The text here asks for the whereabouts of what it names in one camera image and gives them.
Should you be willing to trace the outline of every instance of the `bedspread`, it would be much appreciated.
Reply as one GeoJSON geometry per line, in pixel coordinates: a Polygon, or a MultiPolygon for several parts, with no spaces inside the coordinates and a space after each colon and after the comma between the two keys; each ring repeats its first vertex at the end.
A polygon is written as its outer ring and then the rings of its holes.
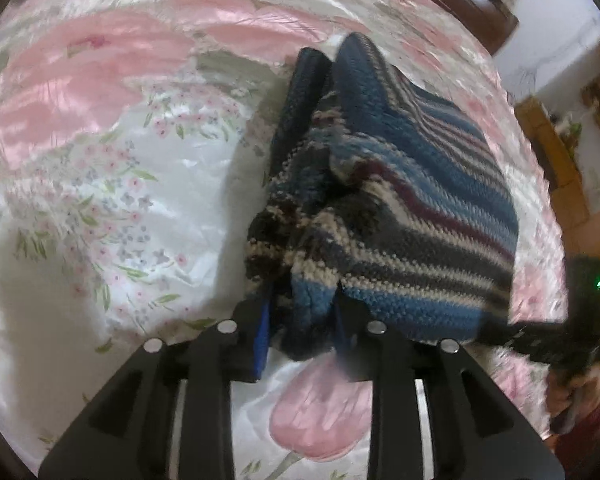
{"type": "MultiPolygon", "coordinates": [[[[0,430],[33,471],[142,341],[231,313],[292,63],[351,31],[483,130],[520,224],[510,318],[564,316],[542,171],[490,56],[429,0],[29,0],[0,19],[0,430]]],[[[544,433],[544,370],[475,351],[544,433]]],[[[238,478],[364,478],[370,386],[333,367],[272,351],[234,384],[238,478]]]]}

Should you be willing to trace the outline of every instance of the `pink tulip pattern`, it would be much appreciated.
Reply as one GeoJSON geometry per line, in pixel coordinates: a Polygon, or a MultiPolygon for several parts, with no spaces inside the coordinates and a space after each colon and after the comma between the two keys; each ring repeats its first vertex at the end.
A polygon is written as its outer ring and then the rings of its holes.
{"type": "Polygon", "coordinates": [[[327,354],[307,365],[286,387],[269,421],[273,440],[289,450],[266,480],[307,458],[345,456],[371,428],[372,383],[351,383],[327,354]]]}

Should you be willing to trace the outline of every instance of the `blue gripper pad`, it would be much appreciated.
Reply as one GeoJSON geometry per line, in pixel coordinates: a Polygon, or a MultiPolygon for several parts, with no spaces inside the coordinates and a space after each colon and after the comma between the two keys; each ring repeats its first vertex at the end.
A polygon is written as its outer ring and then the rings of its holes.
{"type": "Polygon", "coordinates": [[[270,298],[262,301],[260,323],[258,331],[253,338],[253,375],[259,380],[267,365],[267,352],[269,351],[269,304],[270,298]]]}

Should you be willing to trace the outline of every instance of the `metal screw head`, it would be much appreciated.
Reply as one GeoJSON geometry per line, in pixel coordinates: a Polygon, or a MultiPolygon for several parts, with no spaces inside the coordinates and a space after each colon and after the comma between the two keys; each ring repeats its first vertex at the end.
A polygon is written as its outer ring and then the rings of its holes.
{"type": "Polygon", "coordinates": [[[163,345],[162,339],[158,339],[157,337],[154,337],[152,339],[145,341],[144,345],[142,345],[142,348],[144,348],[144,351],[149,354],[155,354],[156,352],[160,351],[160,348],[162,348],[162,345],[163,345]]]}
{"type": "Polygon", "coordinates": [[[446,352],[448,354],[456,354],[460,349],[460,345],[457,341],[454,341],[453,339],[443,339],[440,342],[440,348],[442,348],[443,352],[446,352]]]}
{"type": "Polygon", "coordinates": [[[218,332],[221,334],[232,334],[238,330],[238,324],[233,319],[225,319],[218,323],[218,332]]]}
{"type": "Polygon", "coordinates": [[[375,319],[366,324],[366,331],[371,334],[380,335],[386,332],[386,325],[382,321],[375,319]]]}

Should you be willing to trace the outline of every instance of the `knitted blanket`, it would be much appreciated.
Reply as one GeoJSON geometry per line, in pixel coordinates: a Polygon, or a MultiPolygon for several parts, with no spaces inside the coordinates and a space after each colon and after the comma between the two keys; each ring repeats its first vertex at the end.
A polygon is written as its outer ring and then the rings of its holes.
{"type": "Polygon", "coordinates": [[[480,129],[351,34],[301,50],[271,145],[247,278],[276,280],[283,350],[329,344],[338,284],[417,340],[506,323],[518,221],[480,129]]]}

